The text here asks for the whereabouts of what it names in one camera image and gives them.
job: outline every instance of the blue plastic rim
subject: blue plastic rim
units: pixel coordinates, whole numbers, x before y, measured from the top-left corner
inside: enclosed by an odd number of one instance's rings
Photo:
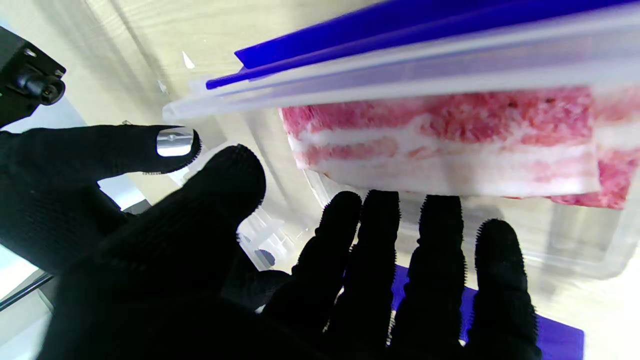
[[[637,0],[389,0],[236,51],[241,72],[207,89],[323,61]]]

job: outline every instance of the black glove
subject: black glove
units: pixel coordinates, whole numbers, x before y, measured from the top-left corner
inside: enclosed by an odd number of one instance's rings
[[[183,156],[158,154],[175,126],[92,126],[0,132],[0,243],[50,274],[60,274],[129,216],[97,185],[128,172],[169,173],[200,152],[193,132]]]
[[[369,193],[358,243],[347,258],[358,205],[354,193],[336,195],[293,268],[292,281],[274,294],[264,316],[333,358],[541,359],[522,253],[515,232],[500,220],[485,222],[477,237],[480,290],[469,342],[464,348],[460,344],[466,271],[460,198],[432,195],[422,207],[406,297],[386,348],[398,195]],[[344,293],[334,305],[342,285]]]
[[[247,148],[215,155],[68,270],[40,359],[540,358],[522,255],[498,220],[478,237],[476,319],[467,346],[458,344],[465,265],[457,197],[427,197],[388,348],[397,193],[373,191],[362,209],[356,194],[338,194],[291,282],[260,316],[225,300],[237,227],[264,193],[264,172]]]

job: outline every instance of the camera lens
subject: camera lens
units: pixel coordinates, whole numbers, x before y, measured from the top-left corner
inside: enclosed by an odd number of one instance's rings
[[[42,105],[52,105],[65,94],[66,86],[55,76],[45,76],[34,69],[23,71],[17,79],[20,89],[37,99]]]

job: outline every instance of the black camera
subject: black camera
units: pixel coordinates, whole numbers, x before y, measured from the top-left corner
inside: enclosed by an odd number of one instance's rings
[[[65,93],[67,70],[30,42],[0,27],[0,127],[31,116]]]

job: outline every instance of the raw meat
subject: raw meat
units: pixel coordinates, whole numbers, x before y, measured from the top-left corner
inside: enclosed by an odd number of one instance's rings
[[[640,88],[595,89],[593,98],[602,191],[550,199],[559,204],[622,210],[640,165]]]
[[[600,190],[589,88],[282,109],[300,168],[339,183],[510,197]]]

